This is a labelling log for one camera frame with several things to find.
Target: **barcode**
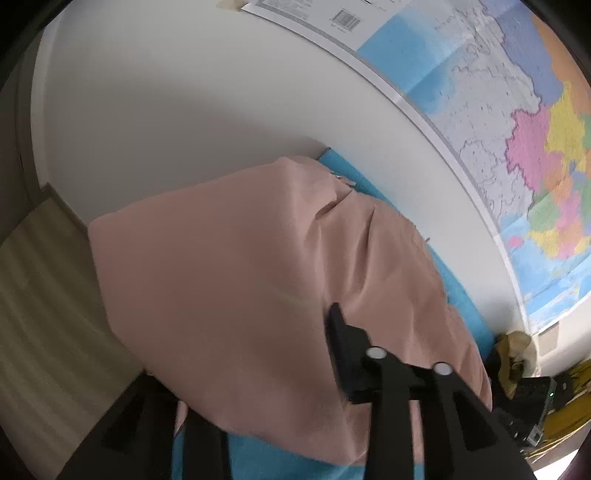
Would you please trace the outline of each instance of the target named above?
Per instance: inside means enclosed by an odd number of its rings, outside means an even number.
[[[334,16],[332,21],[349,31],[353,31],[353,29],[361,23],[360,18],[350,14],[347,10],[341,10]]]

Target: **political map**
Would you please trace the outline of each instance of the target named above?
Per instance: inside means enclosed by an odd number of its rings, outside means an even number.
[[[531,333],[589,294],[591,89],[558,37],[524,4],[258,0],[254,6],[362,61],[444,142],[453,155],[446,161],[465,173],[466,191],[503,250]]]

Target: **pink pillow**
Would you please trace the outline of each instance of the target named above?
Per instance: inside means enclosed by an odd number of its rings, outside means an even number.
[[[452,364],[490,407],[476,344],[414,225],[314,160],[134,203],[92,222],[90,240],[115,335],[223,430],[364,461],[369,408],[343,399],[324,338],[335,301],[404,362]]]

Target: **black device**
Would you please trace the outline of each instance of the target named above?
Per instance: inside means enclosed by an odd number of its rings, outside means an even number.
[[[413,480],[409,402],[423,419],[427,480],[535,480],[509,434],[453,371],[401,362],[345,323],[325,318],[335,376],[346,398],[371,403],[365,480]],[[140,375],[75,451],[57,480],[168,480],[177,399]],[[183,480],[231,480],[228,438],[194,411],[185,425]]]

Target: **colorful map region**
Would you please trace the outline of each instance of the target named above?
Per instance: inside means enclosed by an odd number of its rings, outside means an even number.
[[[591,290],[591,90],[519,0],[414,0],[357,54],[447,140],[498,225],[532,332]]]

